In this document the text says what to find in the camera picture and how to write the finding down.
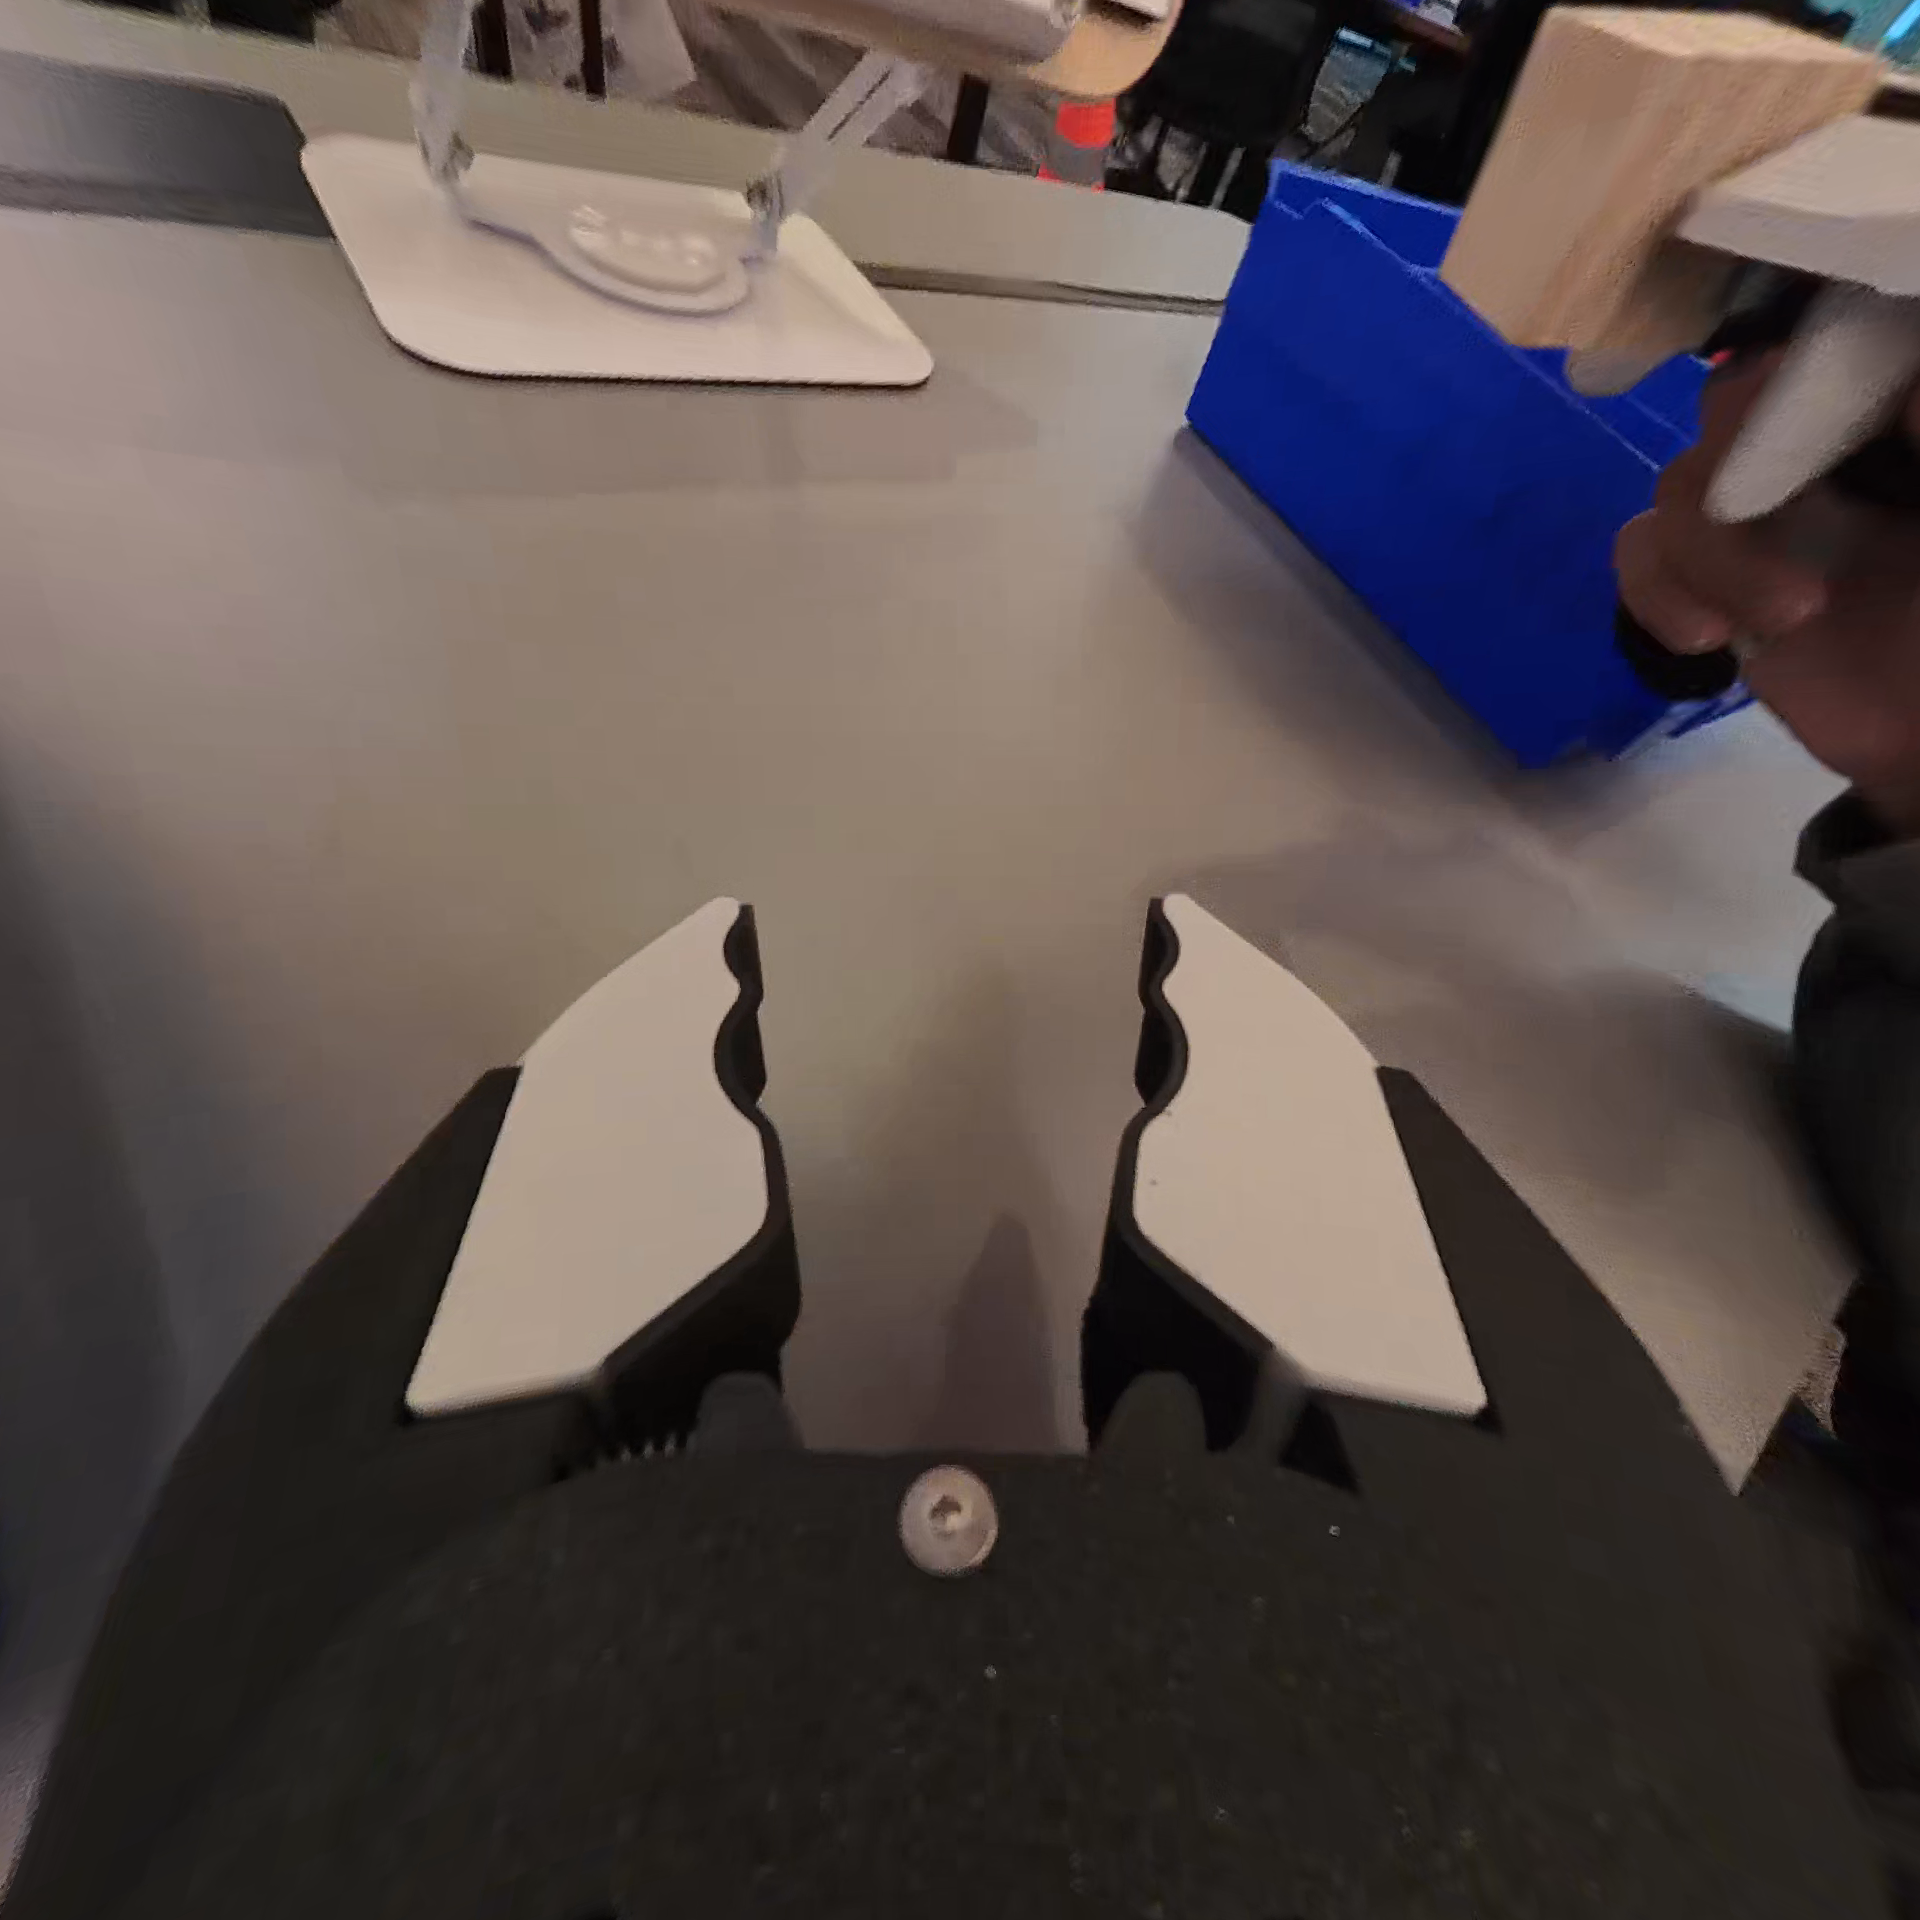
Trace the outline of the blue plastic bin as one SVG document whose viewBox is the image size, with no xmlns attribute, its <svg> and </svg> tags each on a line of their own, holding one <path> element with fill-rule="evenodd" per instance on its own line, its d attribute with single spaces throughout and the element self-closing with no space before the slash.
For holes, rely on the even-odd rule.
<svg viewBox="0 0 1920 1920">
<path fill-rule="evenodd" d="M 1276 161 L 1190 400 L 1193 434 L 1523 768 L 1752 704 L 1617 649 L 1615 545 L 1696 438 L 1707 365 L 1570 390 L 1439 277 L 1456 209 Z"/>
</svg>

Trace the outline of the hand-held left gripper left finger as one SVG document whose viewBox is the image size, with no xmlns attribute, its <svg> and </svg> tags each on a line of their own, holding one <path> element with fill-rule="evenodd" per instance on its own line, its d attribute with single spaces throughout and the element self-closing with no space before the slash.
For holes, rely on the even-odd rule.
<svg viewBox="0 0 1920 1920">
<path fill-rule="evenodd" d="M 524 1053 L 410 1415 L 575 1400 L 615 1450 L 667 1450 L 715 1382 L 782 1379 L 800 1253 L 762 997 L 755 912 L 721 897 Z"/>
</svg>

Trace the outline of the person's right forearm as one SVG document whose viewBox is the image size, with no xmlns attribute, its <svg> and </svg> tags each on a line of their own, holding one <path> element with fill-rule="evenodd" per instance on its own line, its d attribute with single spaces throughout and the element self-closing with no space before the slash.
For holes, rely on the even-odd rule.
<svg viewBox="0 0 1920 1920">
<path fill-rule="evenodd" d="M 1852 1241 L 1834 1422 L 1916 1478 L 1919 849 L 1847 791 L 1804 831 L 1796 874 L 1831 914 L 1793 1002 L 1793 1077 L 1818 1179 Z"/>
</svg>

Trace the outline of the black office chair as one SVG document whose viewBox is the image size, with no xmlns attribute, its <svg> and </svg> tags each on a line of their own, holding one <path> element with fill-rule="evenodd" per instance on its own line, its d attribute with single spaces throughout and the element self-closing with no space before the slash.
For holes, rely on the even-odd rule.
<svg viewBox="0 0 1920 1920">
<path fill-rule="evenodd" d="M 1186 3 L 1120 97 L 1105 185 L 1251 225 L 1337 38 L 1336 3 Z"/>
</svg>

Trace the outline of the person's right hand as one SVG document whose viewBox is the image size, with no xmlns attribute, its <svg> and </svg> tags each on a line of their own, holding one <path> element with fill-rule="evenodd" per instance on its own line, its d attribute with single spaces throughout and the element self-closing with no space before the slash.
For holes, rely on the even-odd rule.
<svg viewBox="0 0 1920 1920">
<path fill-rule="evenodd" d="M 1618 602 L 1676 656 L 1737 651 L 1754 697 L 1879 825 L 1919 833 L 1916 514 L 1825 478 L 1762 520 L 1719 521 L 1711 489 L 1779 353 L 1719 367 L 1696 445 L 1617 539 Z"/>
</svg>

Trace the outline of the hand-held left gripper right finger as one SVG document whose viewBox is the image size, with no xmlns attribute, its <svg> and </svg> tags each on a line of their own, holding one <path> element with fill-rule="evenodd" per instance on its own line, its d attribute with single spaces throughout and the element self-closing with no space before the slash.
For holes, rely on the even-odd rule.
<svg viewBox="0 0 1920 1920">
<path fill-rule="evenodd" d="M 1208 1450 L 1305 1408 L 1491 1408 L 1384 1070 L 1282 963 L 1191 897 L 1147 905 L 1138 1112 L 1084 1312 L 1084 1425 L 1174 1377 Z"/>
</svg>

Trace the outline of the orange traffic cone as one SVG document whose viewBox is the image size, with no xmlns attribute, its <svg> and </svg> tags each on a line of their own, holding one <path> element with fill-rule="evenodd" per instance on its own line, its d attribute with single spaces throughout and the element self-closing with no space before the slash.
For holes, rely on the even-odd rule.
<svg viewBox="0 0 1920 1920">
<path fill-rule="evenodd" d="M 1102 193 L 1116 127 L 1119 102 L 1114 97 L 1096 102 L 1059 98 L 1041 149 L 1039 178 Z"/>
</svg>

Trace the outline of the wooden cube with blue stripe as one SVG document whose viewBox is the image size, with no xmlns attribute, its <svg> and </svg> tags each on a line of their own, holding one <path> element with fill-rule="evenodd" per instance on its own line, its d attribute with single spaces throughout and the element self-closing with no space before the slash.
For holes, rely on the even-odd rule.
<svg viewBox="0 0 1920 1920">
<path fill-rule="evenodd" d="M 1686 243 L 1696 194 L 1850 114 L 1889 65 L 1721 9 L 1555 7 L 1528 54 L 1441 281 L 1523 351 L 1622 365 L 1696 353 L 1728 257 Z"/>
</svg>

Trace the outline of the person's legs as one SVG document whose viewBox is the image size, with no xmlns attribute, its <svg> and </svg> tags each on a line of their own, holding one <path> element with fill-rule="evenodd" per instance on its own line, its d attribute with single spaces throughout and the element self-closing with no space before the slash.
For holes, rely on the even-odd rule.
<svg viewBox="0 0 1920 1920">
<path fill-rule="evenodd" d="M 1919 1915 L 1916 1504 L 1899 1504 L 1804 1401 L 1777 1422 L 1743 1504 L 1771 1541 L 1815 1650 L 1830 1725 L 1884 1869 Z"/>
</svg>

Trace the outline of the wood and white document stand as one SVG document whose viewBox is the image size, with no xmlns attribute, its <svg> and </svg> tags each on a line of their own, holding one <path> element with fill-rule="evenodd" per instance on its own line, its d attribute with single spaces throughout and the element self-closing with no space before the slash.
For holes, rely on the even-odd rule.
<svg viewBox="0 0 1920 1920">
<path fill-rule="evenodd" d="M 745 193 L 479 157 L 465 137 L 475 6 L 433 6 L 415 139 L 319 136 L 305 178 L 385 335 L 480 377 L 914 392 L 934 362 L 809 219 L 839 161 L 938 67 L 1102 104 L 1158 62 L 1179 6 L 731 6 L 863 48 Z"/>
</svg>

